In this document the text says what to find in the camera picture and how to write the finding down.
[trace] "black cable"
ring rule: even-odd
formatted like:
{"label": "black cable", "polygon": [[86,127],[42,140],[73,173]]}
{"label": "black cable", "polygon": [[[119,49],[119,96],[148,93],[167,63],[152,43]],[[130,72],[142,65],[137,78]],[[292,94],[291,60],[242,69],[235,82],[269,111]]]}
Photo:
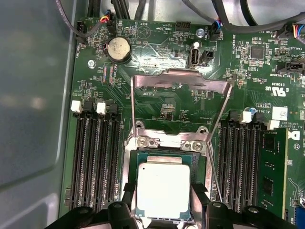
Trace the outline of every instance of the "black cable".
{"label": "black cable", "polygon": [[90,37],[91,35],[93,35],[101,26],[102,26],[102,23],[99,21],[98,23],[96,23],[93,28],[87,32],[87,33],[82,33],[82,32],[79,32],[76,28],[74,28],[72,26],[72,24],[69,22],[69,19],[62,7],[62,4],[61,4],[61,0],[55,0],[56,1],[56,5],[57,5],[57,8],[61,14],[61,17],[63,19],[63,21],[66,23],[66,25],[70,28],[70,30],[72,30],[76,35],[78,35],[79,37]]}
{"label": "black cable", "polygon": [[144,9],[145,9],[145,5],[146,5],[146,0],[139,0],[139,5],[138,5],[137,10],[136,10],[135,15],[134,15],[135,20],[139,21],[139,20],[142,19]]}
{"label": "black cable", "polygon": [[250,12],[248,1],[249,0],[240,0],[240,7],[242,9],[243,16],[244,16],[246,22],[248,23],[248,25],[255,26],[255,25],[257,25],[257,23],[254,20],[252,14]]}
{"label": "black cable", "polygon": [[195,7],[189,0],[182,0],[182,2],[190,8],[192,11],[194,11],[196,14],[198,14],[201,18],[207,20],[210,23],[214,23],[215,19],[210,18],[206,14],[202,13],[200,10],[198,10],[197,7]]}
{"label": "black cable", "polygon": [[119,0],[119,2],[120,2],[120,5],[121,5],[121,9],[123,11],[124,18],[125,19],[130,19],[127,4],[126,4],[126,0]]}
{"label": "black cable", "polygon": [[117,19],[123,19],[123,11],[121,9],[121,5],[119,3],[119,0],[112,0],[113,6],[114,6],[114,10],[115,10],[115,14],[116,14],[116,18]]}
{"label": "black cable", "polygon": [[302,21],[305,19],[305,12],[301,12],[298,15],[295,15],[293,17],[273,22],[270,24],[266,25],[256,25],[256,26],[237,26],[237,25],[232,25],[228,17],[225,13],[224,9],[224,4],[222,0],[212,0],[214,8],[218,14],[218,17],[220,21],[222,22],[223,26],[230,32],[235,32],[235,33],[253,33],[253,32],[260,32],[260,31],[273,31],[273,30],[278,30],[282,28],[285,24],[287,23],[295,23],[298,21]]}

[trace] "screw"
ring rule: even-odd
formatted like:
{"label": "screw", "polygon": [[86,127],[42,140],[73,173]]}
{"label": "screw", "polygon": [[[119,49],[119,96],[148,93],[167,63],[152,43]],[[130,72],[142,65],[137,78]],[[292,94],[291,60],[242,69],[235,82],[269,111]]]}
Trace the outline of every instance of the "screw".
{"label": "screw", "polygon": [[94,60],[88,61],[88,68],[93,69],[96,66],[96,62]]}
{"label": "screw", "polygon": [[258,213],[258,210],[256,208],[253,208],[253,207],[250,207],[248,210],[252,213]]}
{"label": "screw", "polygon": [[197,29],[196,30],[196,36],[198,37],[198,38],[202,38],[202,37],[204,37],[204,29]]}
{"label": "screw", "polygon": [[203,144],[201,142],[198,141],[194,141],[193,143],[193,149],[195,151],[201,151],[203,149]]}
{"label": "screw", "polygon": [[221,204],[218,203],[218,202],[215,202],[215,203],[213,203],[213,206],[216,207],[216,208],[220,208],[220,207],[221,207]]}
{"label": "screw", "polygon": [[148,145],[148,141],[146,137],[139,137],[138,138],[138,146],[139,147],[145,147]]}

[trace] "white slot latch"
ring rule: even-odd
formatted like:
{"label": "white slot latch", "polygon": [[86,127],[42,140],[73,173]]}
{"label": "white slot latch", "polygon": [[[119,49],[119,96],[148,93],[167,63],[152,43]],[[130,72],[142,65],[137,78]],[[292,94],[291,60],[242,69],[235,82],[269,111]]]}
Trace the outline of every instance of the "white slot latch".
{"label": "white slot latch", "polygon": [[106,103],[97,103],[96,113],[106,115]]}
{"label": "white slot latch", "polygon": [[71,110],[75,113],[81,113],[82,112],[81,101],[72,100]]}
{"label": "white slot latch", "polygon": [[239,118],[240,124],[250,123],[252,121],[251,111],[243,111]]}

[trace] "dimm slot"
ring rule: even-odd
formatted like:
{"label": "dimm slot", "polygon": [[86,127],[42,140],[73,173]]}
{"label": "dimm slot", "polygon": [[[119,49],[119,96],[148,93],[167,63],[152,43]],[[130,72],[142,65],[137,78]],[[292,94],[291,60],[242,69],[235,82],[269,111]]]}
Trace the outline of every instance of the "dimm slot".
{"label": "dimm slot", "polygon": [[92,129],[93,129],[93,120],[92,119],[87,119],[86,121],[86,136],[84,139],[84,148],[83,148],[83,162],[82,162],[82,196],[81,196],[81,204],[82,206],[86,206],[87,204],[87,186],[91,182],[88,183],[88,174],[89,174],[89,166],[90,166],[90,146],[91,146],[91,136],[92,136]]}
{"label": "dimm slot", "polygon": [[233,135],[233,128],[228,127],[227,131],[227,139],[226,139],[226,156],[225,156],[225,171],[224,171],[224,202],[228,202],[228,198],[231,193],[230,190],[230,170],[231,170],[231,156],[232,156],[232,135]]}
{"label": "dimm slot", "polygon": [[218,154],[218,169],[217,169],[217,176],[219,180],[219,187],[222,194],[222,197],[224,197],[224,169],[225,169],[225,140],[226,140],[226,131],[227,127],[222,127],[220,138],[219,138],[219,154]]}
{"label": "dimm slot", "polygon": [[235,183],[235,179],[236,179],[236,159],[237,159],[237,149],[238,149],[238,135],[239,135],[239,128],[235,128],[234,129],[234,134],[233,134],[233,147],[232,147],[232,169],[230,172],[230,177],[231,177],[231,186],[230,186],[230,196],[228,198],[228,204],[230,206],[231,209],[234,208],[234,204],[235,204],[235,195],[236,195],[236,183]]}
{"label": "dimm slot", "polygon": [[102,209],[104,202],[104,184],[105,184],[105,172],[106,172],[106,156],[107,156],[107,135],[108,135],[108,121],[102,121],[99,130],[99,143],[100,146],[96,152],[96,185],[95,185],[95,212],[99,212]]}
{"label": "dimm slot", "polygon": [[76,178],[75,178],[75,199],[74,204],[72,208],[76,208],[81,205],[81,196],[82,196],[82,185],[83,185],[83,177],[82,177],[82,167],[83,167],[83,148],[84,148],[84,139],[86,137],[86,131],[88,126],[88,119],[83,120],[82,130],[81,130],[81,136],[79,141],[79,147],[78,152],[76,152],[79,155],[79,160],[77,162],[76,166]]}
{"label": "dimm slot", "polygon": [[110,166],[108,167],[108,201],[115,200],[115,191],[117,189],[117,168],[119,157],[119,140],[120,140],[120,122],[112,121],[111,131],[111,148],[110,148]]}
{"label": "dimm slot", "polygon": [[92,192],[92,178],[94,172],[94,146],[95,146],[95,135],[97,129],[97,120],[91,120],[91,131],[90,131],[90,139],[88,140],[88,148],[87,148],[87,155],[88,155],[88,164],[87,164],[87,171],[86,171],[86,189],[84,190],[84,206],[90,206],[91,200],[91,192]]}
{"label": "dimm slot", "polygon": [[73,155],[73,167],[72,167],[72,182],[71,182],[71,197],[69,210],[75,207],[76,193],[78,191],[78,180],[79,180],[79,166],[81,164],[81,155],[79,154],[79,147],[81,147],[81,139],[83,135],[84,120],[77,119],[76,134],[74,143],[74,155]]}
{"label": "dimm slot", "polygon": [[244,150],[243,150],[243,170],[242,170],[242,194],[240,199],[241,208],[244,208],[246,206],[246,187],[247,187],[247,172],[248,172],[248,159],[249,159],[249,136],[250,136],[250,130],[245,128],[244,129]]}
{"label": "dimm slot", "polygon": [[235,176],[235,204],[234,211],[240,212],[241,210],[241,195],[242,195],[242,180],[243,180],[243,157],[244,157],[244,132],[245,130],[241,127],[238,135],[238,147],[237,147],[237,158],[236,158],[236,176]]}

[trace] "gray cable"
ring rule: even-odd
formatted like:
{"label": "gray cable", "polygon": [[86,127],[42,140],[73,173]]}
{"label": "gray cable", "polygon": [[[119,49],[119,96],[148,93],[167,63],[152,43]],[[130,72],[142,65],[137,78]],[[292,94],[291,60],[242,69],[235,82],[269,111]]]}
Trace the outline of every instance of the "gray cable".
{"label": "gray cable", "polygon": [[137,20],[137,21],[141,20],[144,9],[145,9],[145,5],[146,5],[146,0],[139,0],[139,5],[138,5],[138,8],[137,8],[137,10],[135,12],[135,16],[134,16],[135,20]]}
{"label": "gray cable", "polygon": [[196,14],[198,14],[201,18],[207,20],[210,23],[214,23],[215,19],[214,18],[210,18],[209,16],[207,16],[206,14],[202,13],[200,10],[197,9],[197,7],[195,7],[189,0],[182,0],[182,2],[188,7],[190,8],[192,11],[194,11]]}
{"label": "gray cable", "polygon": [[223,24],[224,28],[227,29],[230,32],[234,33],[254,33],[254,32],[260,32],[260,31],[274,31],[282,28],[285,24],[289,22],[298,22],[305,19],[305,12],[301,12],[298,15],[295,15],[293,17],[276,21],[273,23],[269,23],[266,25],[255,25],[255,26],[237,26],[232,25],[225,12],[223,0],[212,0],[212,3],[214,5],[214,8],[218,14],[218,17]]}
{"label": "gray cable", "polygon": [[59,13],[61,14],[61,17],[63,19],[63,21],[66,23],[66,25],[70,28],[70,30],[72,30],[76,35],[78,35],[79,37],[90,37],[91,35],[93,35],[101,26],[102,26],[102,23],[99,21],[98,23],[96,23],[93,28],[87,32],[87,33],[82,33],[82,32],[79,32],[76,28],[73,27],[73,25],[69,22],[69,19],[62,7],[62,4],[61,4],[61,1],[60,0],[55,0],[56,1],[56,5],[57,5],[57,8],[59,10]]}

